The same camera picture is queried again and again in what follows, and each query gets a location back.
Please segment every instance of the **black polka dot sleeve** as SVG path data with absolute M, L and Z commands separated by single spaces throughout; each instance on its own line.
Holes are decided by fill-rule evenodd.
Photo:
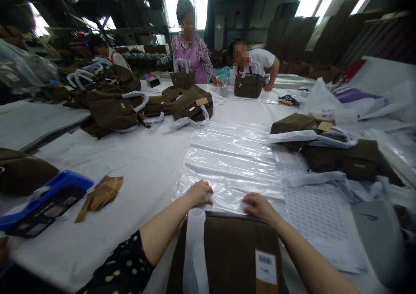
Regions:
M 77 294 L 138 294 L 146 287 L 153 269 L 138 230 L 118 245 Z

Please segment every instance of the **hand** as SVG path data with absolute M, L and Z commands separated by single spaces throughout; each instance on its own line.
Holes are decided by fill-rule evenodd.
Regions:
M 211 186 L 207 181 L 200 180 L 194 183 L 188 190 L 185 196 L 187 196 L 192 204 L 192 207 L 196 207 L 203 204 L 213 204 L 212 200 L 208 197 L 208 193 L 213 194 Z
M 215 85 L 215 87 L 218 87 L 218 86 L 222 86 L 222 82 L 221 81 L 217 81 L 217 79 L 216 78 L 213 78 L 212 79 L 212 83 Z
M 243 202 L 249 204 L 249 206 L 244 209 L 244 212 L 260 218 L 272 227 L 275 227 L 276 222 L 282 219 L 269 201 L 261 194 L 254 192 L 250 193 L 243 198 Z
M 265 91 L 271 91 L 273 89 L 273 84 L 268 84 L 265 88 L 264 88 L 264 90 Z
M 7 260 L 7 240 L 8 237 L 0 239 L 0 268 Z

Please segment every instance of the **white table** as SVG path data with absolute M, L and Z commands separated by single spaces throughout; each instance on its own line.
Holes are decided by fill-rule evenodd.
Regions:
M 294 108 L 283 105 L 230 98 L 214 109 L 212 120 L 270 126 L 294 112 Z M 153 134 L 139 128 L 125 134 L 113 133 L 99 141 L 77 130 L 41 149 L 37 156 L 59 169 L 78 171 L 93 179 L 103 177 L 111 165 L 113 171 L 109 175 L 124 176 L 124 184 L 113 203 L 98 213 L 88 213 L 82 223 L 74 224 L 74 220 L 84 200 L 69 210 L 68 219 L 53 223 L 38 237 L 29 240 L 11 237 L 11 258 L 69 293 L 85 285 L 94 270 L 119 242 L 127 239 L 171 203 L 188 140 L 194 131 L 186 126 L 164 135 L 163 132 L 172 122 L 173 118 L 167 116 Z M 291 157 L 289 153 L 279 156 L 287 159 Z M 345 209 L 349 223 L 354 226 L 349 207 L 346 206 Z M 177 236 L 178 233 L 153 272 L 144 293 L 165 293 Z M 282 255 L 284 275 L 290 292 L 306 293 L 283 247 Z M 346 276 L 363 294 L 389 293 L 375 278 L 372 269 L 366 275 Z

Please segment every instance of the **worker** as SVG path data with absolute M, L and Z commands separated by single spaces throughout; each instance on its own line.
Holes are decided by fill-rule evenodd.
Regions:
M 119 244 L 77 293 L 141 293 L 188 211 L 203 204 L 213 204 L 209 194 L 213 194 L 213 190 L 208 182 L 193 184 L 184 196 L 154 216 L 127 241 Z M 246 213 L 258 217 L 277 231 L 309 293 L 359 293 L 279 216 L 265 197 L 251 193 L 242 201 L 249 205 L 244 210 Z
M 265 91 L 271 91 L 273 89 L 280 66 L 279 60 L 275 55 L 261 48 L 247 51 L 247 47 L 241 39 L 235 39 L 230 43 L 228 55 L 234 63 L 230 72 L 230 82 L 232 85 L 235 83 L 236 75 L 246 72 L 246 74 L 260 74 L 264 77 L 266 75 L 264 68 L 270 68 L 269 83 L 264 89 Z
M 189 68 L 195 72 L 197 84 L 207 84 L 207 74 L 210 82 L 215 86 L 222 86 L 222 82 L 215 78 L 207 46 L 195 32 L 195 11 L 190 0 L 178 0 L 176 17 L 182 33 L 172 40 L 173 61 L 178 58 L 187 60 Z
M 53 36 L 49 40 L 49 44 L 55 48 L 62 56 L 62 60 L 59 61 L 59 65 L 68 66 L 75 64 L 75 60 L 84 59 L 84 55 L 74 50 L 69 41 L 61 36 Z
M 125 67 L 131 71 L 129 64 L 124 59 L 123 55 L 117 52 L 114 48 L 109 47 L 99 35 L 88 35 L 87 45 L 93 56 L 106 58 L 114 65 Z

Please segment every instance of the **white shirt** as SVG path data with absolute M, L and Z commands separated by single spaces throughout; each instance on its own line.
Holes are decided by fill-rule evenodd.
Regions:
M 261 76 L 265 76 L 266 73 L 264 72 L 264 68 L 270 68 L 273 65 L 274 59 L 276 59 L 275 55 L 273 55 L 271 52 L 265 49 L 261 49 L 261 48 L 257 48 L 257 49 L 253 49 L 249 51 L 248 55 L 250 56 L 251 63 L 249 63 L 249 65 L 247 65 L 244 68 L 244 72 L 246 72 L 246 74 L 250 73 L 249 67 L 251 66 L 251 72 L 253 74 L 260 74 Z M 231 85 L 234 85 L 236 75 L 237 75 L 237 66 L 234 65 L 230 73 Z
M 130 66 L 124 59 L 123 55 L 111 47 L 108 48 L 108 60 L 110 60 L 114 65 L 125 67 L 131 71 Z

